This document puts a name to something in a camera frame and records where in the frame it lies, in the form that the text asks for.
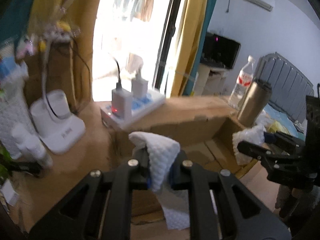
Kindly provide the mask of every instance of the teal curtain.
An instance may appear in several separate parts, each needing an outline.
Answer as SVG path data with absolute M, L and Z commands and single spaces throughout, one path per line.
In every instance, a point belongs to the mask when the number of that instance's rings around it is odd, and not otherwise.
M 0 43 L 14 38 L 15 45 L 26 34 L 33 0 L 11 0 L 0 19 Z
M 192 70 L 190 73 L 190 76 L 193 78 L 196 77 L 196 73 L 198 70 L 199 63 L 200 63 L 200 57 L 202 54 L 205 35 L 207 33 L 207 29 L 209 26 L 209 22 L 210 22 L 215 4 L 216 4 L 216 0 L 208 0 L 207 1 L 207 7 L 205 10 L 205 16 L 204 16 L 204 23 L 202 26 L 202 31 L 201 31 L 200 41 L 199 41 L 199 47 L 198 47 L 198 51 L 196 54 L 195 62 L 193 63 L 193 67 L 192 67 Z M 193 88 L 193 82 L 191 80 L 188 80 L 187 85 L 183 91 L 183 95 L 189 96 L 192 92 L 192 88 Z

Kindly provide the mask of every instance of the water bottle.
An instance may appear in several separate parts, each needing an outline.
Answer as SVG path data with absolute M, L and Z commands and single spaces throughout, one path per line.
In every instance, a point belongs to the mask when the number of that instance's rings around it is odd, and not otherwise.
M 27 162 L 35 162 L 36 160 L 26 148 L 26 141 L 31 136 L 31 134 L 26 130 L 24 125 L 22 123 L 17 123 L 11 130 L 11 135 L 18 149 L 20 150 L 20 155 L 13 156 L 13 159 L 16 160 L 22 155 Z
M 228 104 L 237 110 L 239 110 L 239 102 L 241 98 L 252 82 L 254 63 L 255 59 L 252 56 L 249 56 L 248 63 L 245 64 L 244 67 L 240 70 L 235 88 L 233 89 L 229 98 Z
M 31 135 L 26 141 L 26 148 L 44 168 L 49 169 L 53 166 L 53 160 L 36 135 Z

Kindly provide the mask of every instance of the black cable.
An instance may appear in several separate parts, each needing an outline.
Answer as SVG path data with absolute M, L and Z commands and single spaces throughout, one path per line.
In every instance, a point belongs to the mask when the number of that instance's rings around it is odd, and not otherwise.
M 48 66 L 49 66 L 50 59 L 51 59 L 51 57 L 50 57 L 50 53 L 49 53 L 48 62 L 47 62 L 47 64 L 46 64 L 46 66 L 44 66 L 45 68 L 47 68 L 47 79 L 48 79 L 48 76 L 49 76 L 49 67 L 48 67 Z M 52 106 L 51 106 L 51 104 L 50 104 L 49 98 L 48 98 L 48 94 L 47 94 L 47 85 L 48 85 L 48 83 L 46 82 L 46 83 L 45 83 L 45 92 L 44 92 L 44 93 L 45 93 L 45 98 L 46 98 L 46 100 L 47 100 L 47 104 L 48 104 L 50 110 L 52 111 L 53 115 L 54 115 L 55 117 L 57 117 L 59 120 L 64 120 L 64 119 L 69 118 L 69 117 L 71 116 L 71 112 L 70 112 L 69 114 L 66 114 L 65 116 L 59 116 L 59 115 L 57 115 L 56 112 L 53 110 L 53 108 L 52 108 Z
M 318 99 L 320 99 L 320 83 L 317 85 L 317 91 L 318 91 Z
M 228 8 L 227 8 L 227 10 L 226 10 L 226 13 L 229 12 L 229 6 L 230 6 L 230 0 L 229 0 L 229 2 L 228 2 Z
M 76 109 L 76 114 L 79 114 L 84 108 L 86 108 L 89 103 L 91 102 L 91 94 L 92 94 L 92 84 L 91 84 L 91 71 L 90 68 L 88 66 L 88 64 L 85 62 L 85 60 L 80 56 L 80 54 L 71 47 L 72 51 L 78 56 L 78 58 L 82 61 L 82 63 L 84 64 L 84 66 L 87 68 L 89 75 L 88 75 L 88 79 L 89 79 L 89 89 L 90 89 L 90 99 L 87 100 L 87 102 L 85 103 L 84 107 L 81 109 L 81 107 L 79 107 L 78 109 Z
M 76 42 L 75 40 L 74 40 L 74 43 L 75 43 L 76 48 L 78 48 L 78 44 L 77 44 L 77 42 Z M 63 55 L 63 56 L 65 56 L 65 57 L 69 57 L 69 56 L 70 56 L 70 54 L 67 54 L 67 53 L 62 52 L 62 51 L 61 51 L 57 46 L 55 46 L 54 44 L 52 45 L 52 47 L 53 47 L 56 51 L 58 51 L 61 55 Z M 87 70 L 88 70 L 88 72 L 89 72 L 88 78 L 89 78 L 89 87 L 90 87 L 90 94 L 91 94 L 92 84 L 91 84 L 91 71 L 90 71 L 90 68 L 89 68 L 88 64 L 85 62 L 85 60 L 80 56 L 80 54 L 71 46 L 71 44 L 70 44 L 70 48 L 71 48 L 72 51 L 76 54 L 76 56 L 78 56 L 79 59 L 84 63 L 84 66 L 87 68 Z M 52 106 L 50 105 L 50 102 L 49 102 L 49 100 L 48 100 L 47 95 L 46 95 L 46 99 L 47 99 L 47 102 L 48 102 L 48 105 L 49 105 L 50 110 L 52 111 L 52 113 L 54 114 L 54 116 L 57 117 L 58 119 L 63 120 L 63 119 L 68 118 L 68 117 L 71 115 L 71 113 L 70 113 L 69 116 L 58 116 L 58 115 L 55 113 L 55 111 L 53 110 Z M 90 103 L 90 101 L 91 101 L 91 99 L 87 100 L 87 102 L 84 104 L 84 106 L 82 106 L 82 107 L 79 106 L 79 108 L 77 108 L 77 109 L 75 109 L 74 111 L 72 111 L 72 113 L 75 114 L 75 115 L 78 115 L 84 108 L 87 107 L 87 105 Z
M 118 67 L 118 82 L 121 83 L 121 78 L 120 78 L 120 67 L 119 67 L 119 62 L 116 60 L 116 58 L 114 56 L 112 56 L 110 53 L 109 55 L 113 58 L 113 60 L 117 63 L 117 67 Z

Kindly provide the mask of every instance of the clothes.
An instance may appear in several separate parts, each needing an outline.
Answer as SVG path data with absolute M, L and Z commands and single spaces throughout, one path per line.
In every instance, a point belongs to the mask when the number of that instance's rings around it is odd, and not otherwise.
M 115 18 L 131 22 L 137 13 L 138 5 L 139 0 L 115 0 L 113 5 Z
M 152 15 L 154 0 L 140 0 L 135 17 L 144 22 L 149 22 Z

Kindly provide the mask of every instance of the blue bedsheet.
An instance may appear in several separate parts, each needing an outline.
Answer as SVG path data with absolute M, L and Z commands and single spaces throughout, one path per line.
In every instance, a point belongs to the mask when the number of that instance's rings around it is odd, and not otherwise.
M 290 121 L 290 119 L 287 117 L 286 114 L 275 110 L 269 104 L 265 106 L 264 110 L 268 115 L 270 115 L 272 119 L 277 120 L 280 124 L 286 127 L 292 136 L 295 136 L 297 138 L 299 137 L 297 129 L 295 128 L 295 126 L 293 125 L 293 123 Z

